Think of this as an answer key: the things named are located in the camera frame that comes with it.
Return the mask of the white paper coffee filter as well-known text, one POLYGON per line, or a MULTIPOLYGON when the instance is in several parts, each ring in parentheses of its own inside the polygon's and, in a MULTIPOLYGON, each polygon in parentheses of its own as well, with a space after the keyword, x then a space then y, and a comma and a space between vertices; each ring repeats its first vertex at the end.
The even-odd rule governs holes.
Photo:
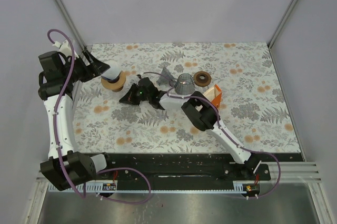
POLYGON ((108 69, 101 76, 105 76, 110 79, 115 79, 117 76, 120 75, 122 69, 116 61, 110 60, 109 62, 107 62, 107 64, 110 65, 110 69, 108 69))

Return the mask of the grey plastic dripper cone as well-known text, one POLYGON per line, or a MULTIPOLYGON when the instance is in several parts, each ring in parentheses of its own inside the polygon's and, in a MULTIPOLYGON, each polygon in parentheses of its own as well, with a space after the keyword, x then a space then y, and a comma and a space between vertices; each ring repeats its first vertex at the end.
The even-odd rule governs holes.
POLYGON ((159 86, 168 84, 171 87, 173 87, 176 83, 176 78, 171 74, 171 72, 166 67, 163 67, 161 73, 159 74, 159 78, 156 82, 159 86))

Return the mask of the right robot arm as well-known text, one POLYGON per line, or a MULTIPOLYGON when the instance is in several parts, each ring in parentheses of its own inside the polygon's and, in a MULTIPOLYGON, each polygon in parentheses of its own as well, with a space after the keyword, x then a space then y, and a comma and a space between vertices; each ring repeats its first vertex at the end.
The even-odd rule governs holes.
POLYGON ((240 165, 240 175, 247 180, 259 172, 261 161, 254 153, 244 148, 221 120, 218 109, 199 91, 190 95, 173 95, 158 90, 149 78, 141 78, 133 83, 128 92, 119 100, 121 104, 138 106, 148 102, 160 110, 181 110, 192 125, 214 137, 240 165))

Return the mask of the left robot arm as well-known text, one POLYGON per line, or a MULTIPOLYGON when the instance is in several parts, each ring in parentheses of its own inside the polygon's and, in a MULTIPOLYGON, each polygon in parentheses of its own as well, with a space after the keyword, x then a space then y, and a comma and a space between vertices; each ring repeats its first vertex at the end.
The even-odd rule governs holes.
POLYGON ((88 60, 51 51, 39 55, 42 72, 38 76, 38 95, 48 116, 48 160, 40 164, 44 177, 59 191, 76 188, 86 182, 113 176, 114 166, 105 153, 87 155, 75 149, 73 129, 73 88, 76 82, 87 82, 100 76, 109 65, 96 59, 88 50, 88 60))

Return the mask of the blue plastic dripper cone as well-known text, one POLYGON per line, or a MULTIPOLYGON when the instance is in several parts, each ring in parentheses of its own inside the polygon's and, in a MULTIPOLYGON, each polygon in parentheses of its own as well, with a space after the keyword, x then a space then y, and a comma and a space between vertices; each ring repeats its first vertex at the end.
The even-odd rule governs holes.
POLYGON ((101 79, 107 81, 108 83, 116 83, 119 81, 120 77, 117 76, 115 79, 110 79, 110 78, 107 78, 105 76, 101 76, 101 79))

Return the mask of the orange coffee filter box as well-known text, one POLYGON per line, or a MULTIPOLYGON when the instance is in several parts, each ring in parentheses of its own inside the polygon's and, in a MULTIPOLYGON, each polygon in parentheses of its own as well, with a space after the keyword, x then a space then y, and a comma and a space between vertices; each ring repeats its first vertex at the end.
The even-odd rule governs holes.
POLYGON ((214 98, 211 101, 211 103, 216 107, 219 108, 221 105, 221 99, 222 99, 222 90, 220 89, 220 87, 215 84, 214 85, 214 98))

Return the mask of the clear glass dripper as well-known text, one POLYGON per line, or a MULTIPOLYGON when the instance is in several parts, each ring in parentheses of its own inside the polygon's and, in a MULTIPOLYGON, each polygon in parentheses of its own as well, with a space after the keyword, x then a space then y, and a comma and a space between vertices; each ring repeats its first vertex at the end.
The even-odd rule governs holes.
POLYGON ((170 79, 171 88, 168 91, 175 91, 178 95, 190 95, 194 93, 194 79, 188 73, 182 73, 178 78, 172 77, 170 79))

